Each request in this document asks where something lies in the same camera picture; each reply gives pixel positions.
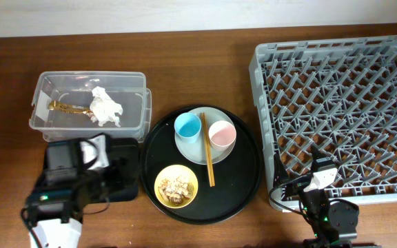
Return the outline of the food scraps pile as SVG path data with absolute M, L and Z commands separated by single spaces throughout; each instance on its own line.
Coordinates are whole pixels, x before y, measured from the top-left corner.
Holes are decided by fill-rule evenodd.
M 180 205 L 184 200 L 192 198 L 194 186 L 189 178 L 178 176 L 176 178 L 165 178 L 158 186 L 158 192 L 163 200 L 174 205 Z

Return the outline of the blue cup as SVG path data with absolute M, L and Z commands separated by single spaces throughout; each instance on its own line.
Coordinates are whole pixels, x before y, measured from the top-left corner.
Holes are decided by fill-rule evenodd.
M 190 112 L 182 113 L 174 121 L 174 130 L 184 143 L 195 143 L 201 132 L 200 118 Z

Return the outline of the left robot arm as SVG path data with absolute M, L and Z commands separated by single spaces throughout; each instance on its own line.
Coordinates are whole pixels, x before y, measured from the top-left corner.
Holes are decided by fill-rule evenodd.
M 109 144 L 107 134 L 48 144 L 43 170 L 20 213 L 32 247 L 77 247 L 84 208 L 98 201 L 110 206 L 104 176 Z

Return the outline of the white tissue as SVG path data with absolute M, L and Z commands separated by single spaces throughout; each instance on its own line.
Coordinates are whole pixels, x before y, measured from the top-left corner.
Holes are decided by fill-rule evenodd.
M 90 104 L 91 121 L 93 123 L 97 121 L 99 127 L 107 122 L 113 122 L 116 127 L 120 127 L 120 118 L 116 114 L 122 115 L 122 106 L 113 101 L 103 87 L 95 87 L 92 95 L 94 98 Z

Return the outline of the pink cup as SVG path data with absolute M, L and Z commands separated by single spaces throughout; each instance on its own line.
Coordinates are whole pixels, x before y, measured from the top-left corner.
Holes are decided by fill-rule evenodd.
M 212 148 L 224 151 L 236 140 L 236 129 L 228 121 L 217 121 L 213 123 L 208 131 Z

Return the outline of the gold foil wrapper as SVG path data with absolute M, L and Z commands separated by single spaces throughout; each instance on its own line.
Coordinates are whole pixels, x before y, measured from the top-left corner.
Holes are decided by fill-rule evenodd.
M 88 107 L 71 105 L 71 104 L 62 103 L 59 101 L 51 101 L 48 104 L 48 109 L 64 112 L 67 114 L 85 114 L 85 115 L 88 115 L 89 117 L 93 116 L 91 109 Z

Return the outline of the yellow bowl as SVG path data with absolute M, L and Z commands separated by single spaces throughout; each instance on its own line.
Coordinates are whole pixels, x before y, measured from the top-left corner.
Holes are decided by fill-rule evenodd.
M 190 182 L 194 186 L 194 193 L 192 195 L 192 198 L 189 200 L 184 200 L 182 204 L 180 205 L 174 205 L 170 203 L 169 201 L 163 200 L 162 196 L 158 192 L 158 186 L 160 185 L 161 181 L 165 178 L 176 178 L 178 176 L 184 176 L 189 178 Z M 156 180 L 154 182 L 154 193 L 156 195 L 156 198 L 158 201 L 164 205 L 165 207 L 171 208 L 171 209 L 179 209 L 183 208 L 187 205 L 189 205 L 195 198 L 199 190 L 199 184 L 198 184 L 198 179 L 195 175 L 195 173 L 188 167 L 184 165 L 170 165 L 164 169 L 162 169 L 158 176 L 156 177 Z

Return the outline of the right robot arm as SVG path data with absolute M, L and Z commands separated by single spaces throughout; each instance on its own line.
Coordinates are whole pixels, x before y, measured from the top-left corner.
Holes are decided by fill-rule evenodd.
M 352 247 L 357 238 L 359 206 L 341 198 L 330 200 L 325 188 L 336 179 L 338 165 L 315 147 L 309 172 L 291 179 L 279 153 L 274 155 L 274 188 L 269 199 L 279 207 L 301 215 L 313 232 L 304 247 Z

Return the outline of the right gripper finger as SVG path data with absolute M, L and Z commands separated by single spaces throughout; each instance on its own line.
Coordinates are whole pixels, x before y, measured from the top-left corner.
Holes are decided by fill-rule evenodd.
M 312 159 L 314 161 L 323 157 L 323 154 L 316 148 L 315 145 L 311 146 L 311 151 L 312 151 Z
M 274 186 L 279 186 L 282 183 L 289 181 L 289 176 L 286 172 L 285 166 L 281 161 L 279 153 L 274 155 Z

